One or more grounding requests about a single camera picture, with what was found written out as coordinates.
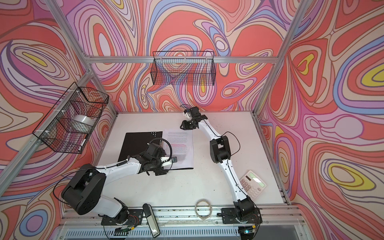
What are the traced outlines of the white black lever arch folder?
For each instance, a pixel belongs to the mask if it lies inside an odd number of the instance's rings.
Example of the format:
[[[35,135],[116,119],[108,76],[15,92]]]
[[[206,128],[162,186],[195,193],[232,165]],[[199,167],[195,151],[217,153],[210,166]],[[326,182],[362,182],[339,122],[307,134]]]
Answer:
[[[162,136],[163,132],[126,133],[118,161],[121,162],[127,156],[134,156],[143,152],[151,140],[162,138]]]

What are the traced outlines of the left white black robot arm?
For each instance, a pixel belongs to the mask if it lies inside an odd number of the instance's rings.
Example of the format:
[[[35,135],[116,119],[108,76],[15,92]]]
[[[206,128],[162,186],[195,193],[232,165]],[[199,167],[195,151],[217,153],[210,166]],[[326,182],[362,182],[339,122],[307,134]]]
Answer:
[[[154,172],[156,176],[168,173],[165,166],[172,165],[173,152],[156,143],[149,143],[138,155],[127,156],[123,161],[105,166],[82,166],[61,192],[62,199],[78,215],[90,212],[115,219],[119,224],[128,218],[128,207],[117,198],[103,195],[107,185],[131,175]]]

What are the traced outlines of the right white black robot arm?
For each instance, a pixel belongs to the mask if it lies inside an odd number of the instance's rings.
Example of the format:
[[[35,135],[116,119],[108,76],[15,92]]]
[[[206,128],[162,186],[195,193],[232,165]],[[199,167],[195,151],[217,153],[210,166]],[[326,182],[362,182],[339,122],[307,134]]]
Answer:
[[[207,116],[190,112],[184,113],[185,120],[180,128],[182,130],[199,129],[210,140],[210,156],[212,161],[217,164],[227,180],[231,189],[235,214],[238,218],[245,218],[252,215],[255,210],[255,204],[246,194],[244,187],[241,184],[238,176],[235,173],[232,163],[232,153],[229,139],[227,136],[219,134],[209,123]]]

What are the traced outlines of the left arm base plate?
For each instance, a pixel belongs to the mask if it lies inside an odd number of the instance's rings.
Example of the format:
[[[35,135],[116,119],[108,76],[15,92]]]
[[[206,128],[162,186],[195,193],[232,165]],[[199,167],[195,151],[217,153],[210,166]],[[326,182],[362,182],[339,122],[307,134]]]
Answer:
[[[128,226],[136,227],[141,225],[143,220],[143,209],[122,210],[116,217],[102,216],[102,226]]]

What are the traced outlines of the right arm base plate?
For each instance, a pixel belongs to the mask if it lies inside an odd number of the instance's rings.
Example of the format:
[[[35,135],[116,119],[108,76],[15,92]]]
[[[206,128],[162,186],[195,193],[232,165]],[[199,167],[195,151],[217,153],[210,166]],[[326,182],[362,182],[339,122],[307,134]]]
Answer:
[[[217,217],[222,218],[223,224],[253,224],[260,225],[263,222],[259,208],[254,208],[249,213],[238,213],[235,208],[221,208]]]

